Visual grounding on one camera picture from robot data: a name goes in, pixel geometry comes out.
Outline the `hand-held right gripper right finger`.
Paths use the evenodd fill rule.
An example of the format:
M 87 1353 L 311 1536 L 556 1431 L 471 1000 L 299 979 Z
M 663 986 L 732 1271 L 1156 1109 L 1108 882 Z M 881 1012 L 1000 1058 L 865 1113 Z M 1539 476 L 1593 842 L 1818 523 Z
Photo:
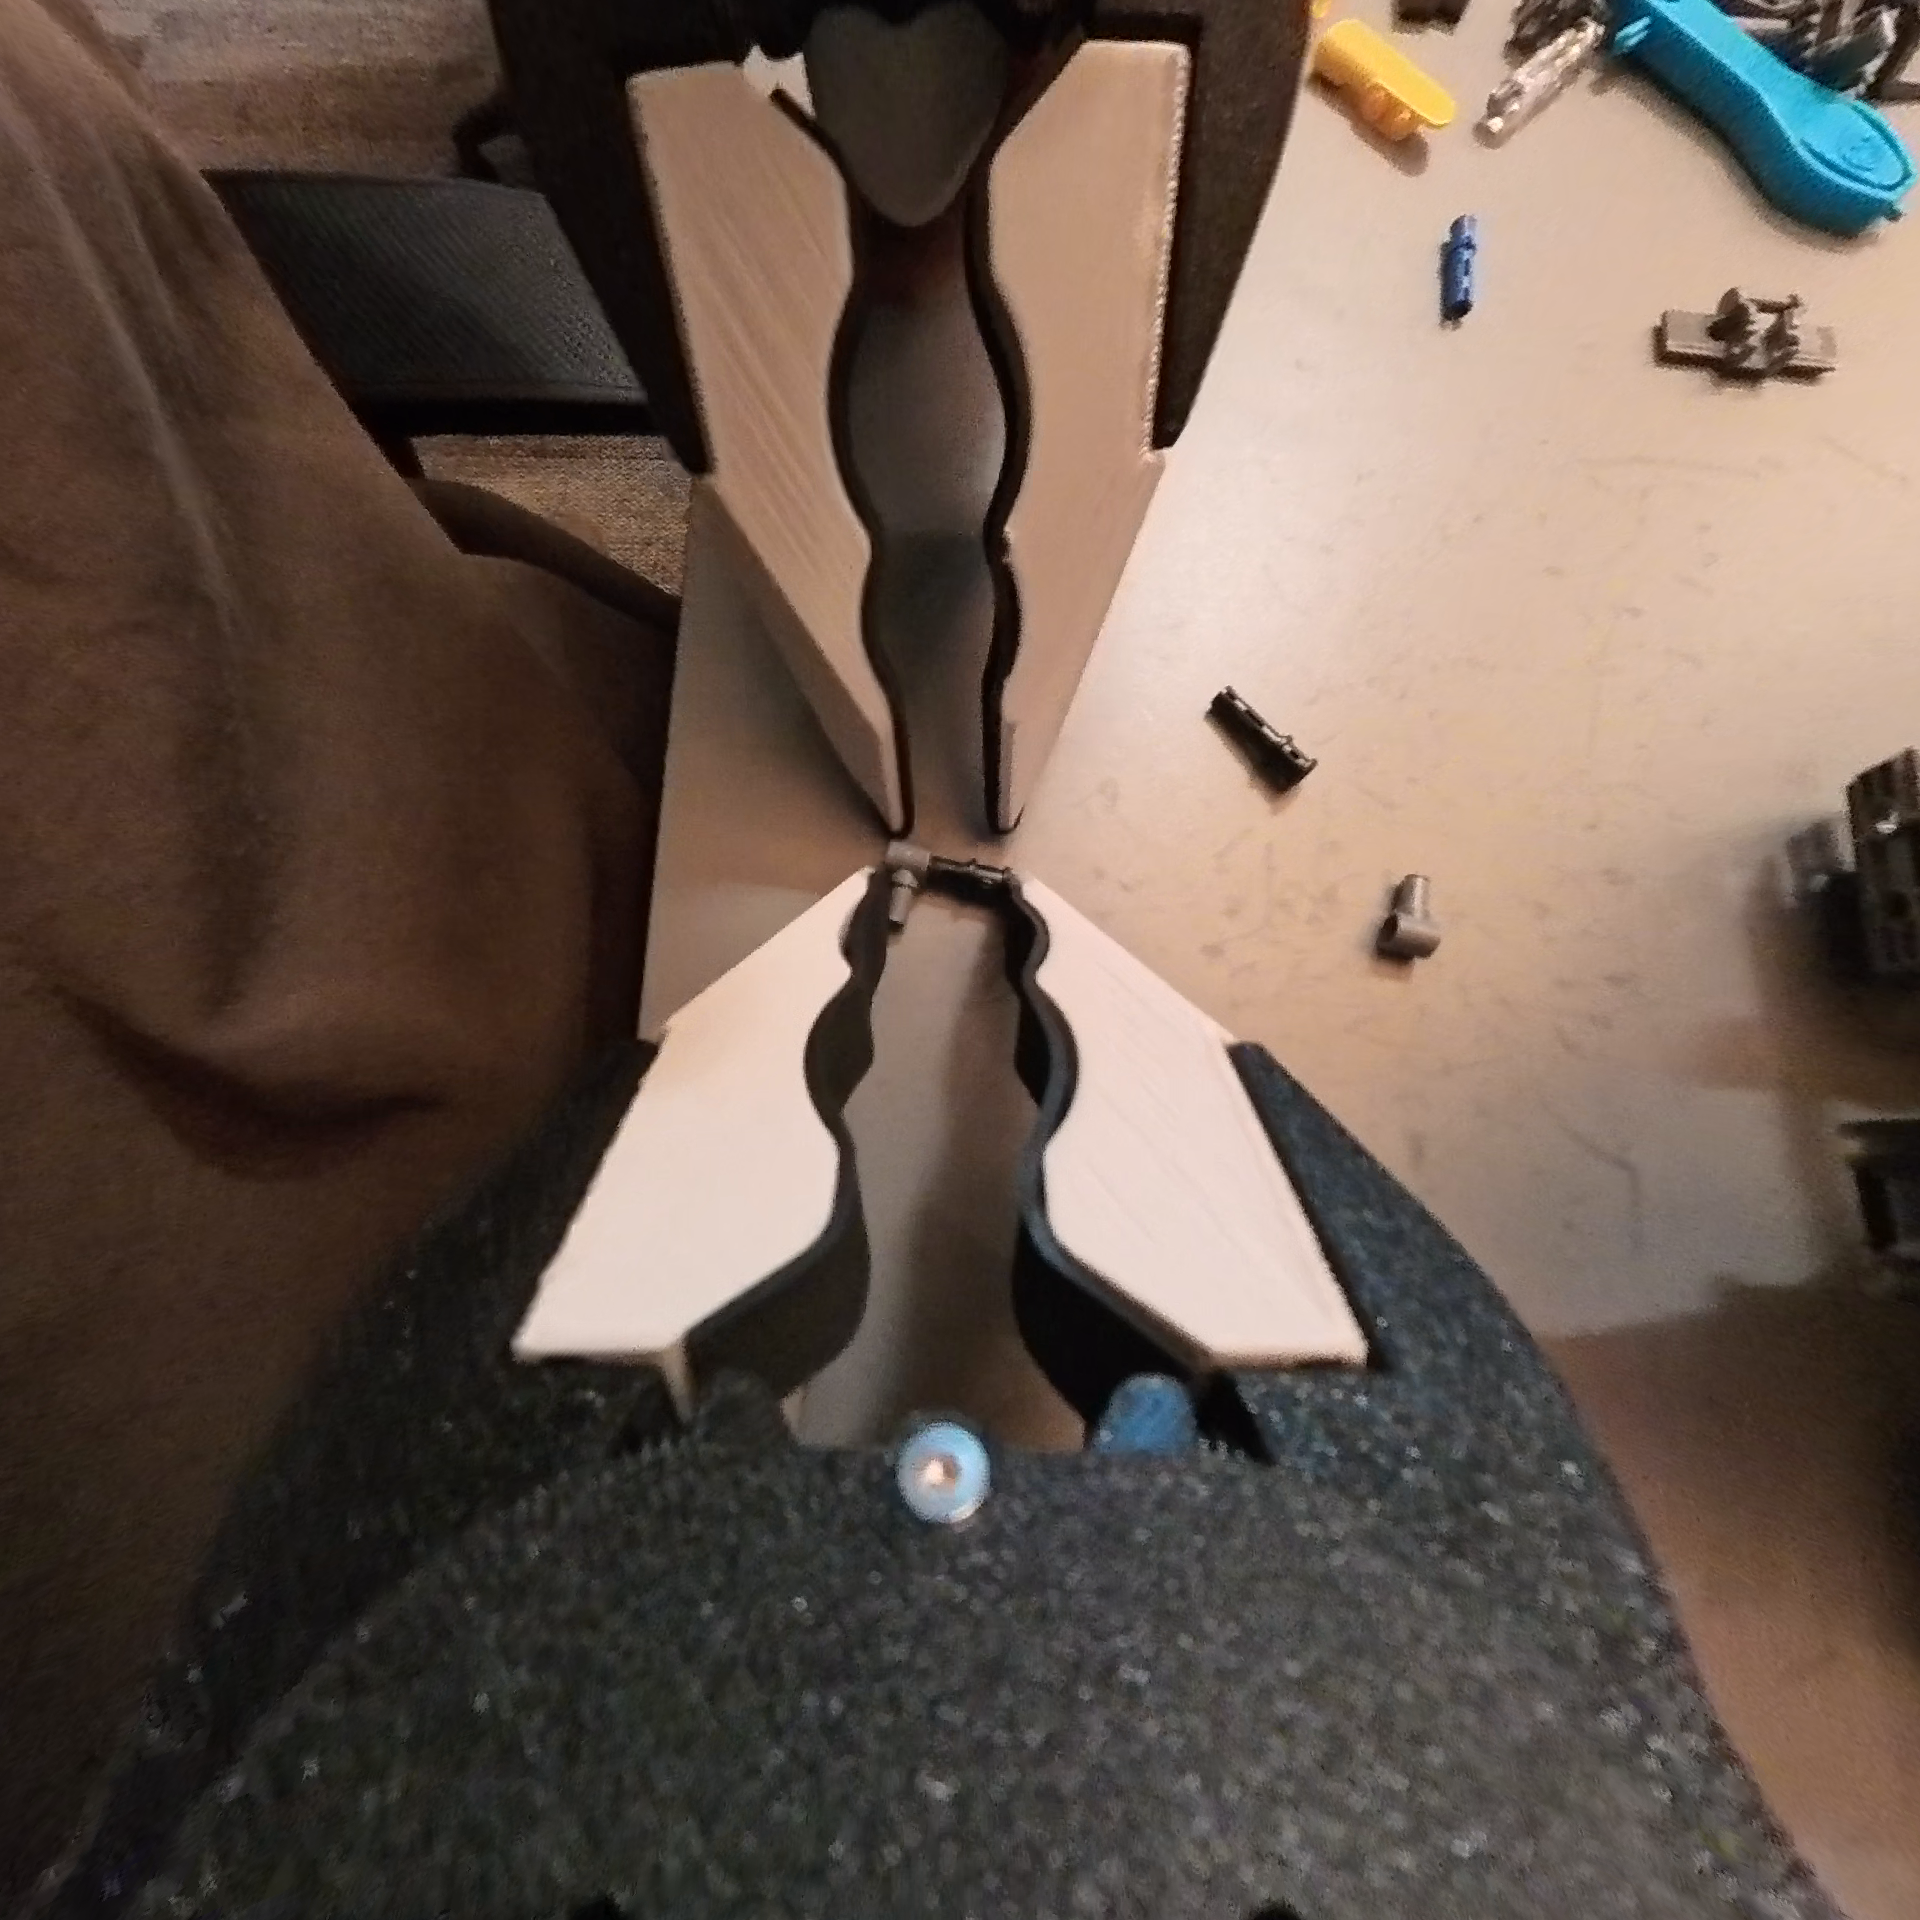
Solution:
M 1035 879 L 1004 904 L 1015 1067 L 1015 1319 L 1096 1419 L 1131 1376 L 1363 1370 L 1370 1343 L 1260 1113 L 1260 1052 Z

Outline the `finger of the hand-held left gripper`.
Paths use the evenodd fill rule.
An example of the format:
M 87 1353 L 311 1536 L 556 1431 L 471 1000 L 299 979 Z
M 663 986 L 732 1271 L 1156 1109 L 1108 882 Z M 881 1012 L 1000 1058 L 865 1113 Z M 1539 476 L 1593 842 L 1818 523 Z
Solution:
M 705 429 L 696 490 L 837 759 L 905 829 L 901 721 L 868 639 L 874 536 L 834 437 L 848 181 L 810 114 L 737 65 L 636 76 L 628 113 Z
M 1004 410 L 984 527 L 981 690 L 997 833 L 1013 833 L 1104 631 L 1165 455 L 1162 330 L 1192 59 L 1087 40 L 1033 92 L 968 199 L 968 289 Z

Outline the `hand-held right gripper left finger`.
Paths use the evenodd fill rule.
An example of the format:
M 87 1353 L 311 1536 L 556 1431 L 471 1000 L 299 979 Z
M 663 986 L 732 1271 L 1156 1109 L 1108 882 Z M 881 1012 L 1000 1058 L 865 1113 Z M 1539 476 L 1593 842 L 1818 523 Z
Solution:
M 848 1103 L 887 900 L 875 867 L 852 872 L 663 1024 L 517 1360 L 636 1364 L 690 1416 L 730 1373 L 789 1399 L 851 1345 L 874 1265 Z

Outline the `dark grey toy track link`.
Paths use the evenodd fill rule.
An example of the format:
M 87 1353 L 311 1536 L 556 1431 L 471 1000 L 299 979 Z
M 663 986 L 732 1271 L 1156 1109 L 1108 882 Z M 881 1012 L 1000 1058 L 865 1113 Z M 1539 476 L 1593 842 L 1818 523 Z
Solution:
M 1668 368 L 1732 381 L 1813 381 L 1839 370 L 1839 335 L 1813 322 L 1800 296 L 1764 298 L 1728 289 L 1712 312 L 1666 308 L 1651 346 Z

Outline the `grey ribbed cloth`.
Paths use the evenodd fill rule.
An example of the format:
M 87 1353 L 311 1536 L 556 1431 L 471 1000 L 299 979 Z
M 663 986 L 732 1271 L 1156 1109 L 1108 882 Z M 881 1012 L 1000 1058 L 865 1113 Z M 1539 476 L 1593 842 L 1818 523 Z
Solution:
M 628 356 L 536 191 L 275 171 L 207 181 L 375 439 L 655 437 Z

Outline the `yellow curved toy piece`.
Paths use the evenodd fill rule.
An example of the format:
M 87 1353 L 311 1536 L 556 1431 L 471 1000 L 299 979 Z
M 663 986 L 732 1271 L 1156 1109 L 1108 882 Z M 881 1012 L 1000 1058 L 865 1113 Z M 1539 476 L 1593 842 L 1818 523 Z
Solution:
M 1402 144 L 1456 121 L 1456 100 L 1403 51 L 1359 16 L 1329 25 L 1313 45 L 1313 79 L 1381 140 Z

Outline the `clear toy piece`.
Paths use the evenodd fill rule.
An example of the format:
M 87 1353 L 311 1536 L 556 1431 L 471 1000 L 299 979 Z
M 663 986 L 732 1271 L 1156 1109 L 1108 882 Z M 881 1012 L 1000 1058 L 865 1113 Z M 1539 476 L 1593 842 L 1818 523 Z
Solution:
M 1520 65 L 1489 95 L 1476 138 L 1499 147 L 1520 132 L 1596 61 L 1604 40 L 1607 20 L 1596 12 L 1571 16 L 1553 34 L 1535 33 Z

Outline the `person's brown trouser leg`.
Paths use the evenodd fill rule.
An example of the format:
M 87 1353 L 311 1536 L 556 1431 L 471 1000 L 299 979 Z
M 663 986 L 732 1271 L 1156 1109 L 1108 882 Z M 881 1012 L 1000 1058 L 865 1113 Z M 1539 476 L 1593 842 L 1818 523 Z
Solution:
M 82 4 L 2 88 L 15 1915 L 344 1321 L 633 1034 L 680 621 L 457 546 Z

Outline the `teal brick separator tool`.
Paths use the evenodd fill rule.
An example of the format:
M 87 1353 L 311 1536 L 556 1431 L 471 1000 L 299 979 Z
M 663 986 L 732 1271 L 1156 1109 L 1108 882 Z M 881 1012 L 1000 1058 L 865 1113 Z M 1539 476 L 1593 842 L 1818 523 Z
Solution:
M 1777 211 L 1835 236 L 1903 220 L 1916 164 L 1875 105 L 1791 66 L 1712 3 L 1607 10 L 1612 53 L 1712 129 Z

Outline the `yellow black tracked toy vehicle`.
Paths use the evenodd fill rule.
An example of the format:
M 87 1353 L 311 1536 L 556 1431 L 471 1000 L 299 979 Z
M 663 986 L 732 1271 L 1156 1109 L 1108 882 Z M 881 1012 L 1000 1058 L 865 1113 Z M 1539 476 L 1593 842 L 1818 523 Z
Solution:
M 1917 1291 L 1917 753 L 1865 767 L 1842 811 L 1788 842 L 1791 900 L 1842 1008 L 1893 1071 L 1893 1111 L 1841 1127 L 1863 1243 L 1888 1291 Z

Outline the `pile of toy building pieces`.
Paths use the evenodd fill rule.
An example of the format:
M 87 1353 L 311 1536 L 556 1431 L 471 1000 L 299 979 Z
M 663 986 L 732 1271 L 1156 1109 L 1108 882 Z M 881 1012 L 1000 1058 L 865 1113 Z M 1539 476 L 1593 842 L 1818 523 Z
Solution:
M 1916 3 L 1715 3 L 1748 40 L 1807 79 L 1872 105 L 1916 104 Z M 1517 3 L 1509 13 L 1509 61 L 1596 18 L 1612 28 L 1625 3 Z

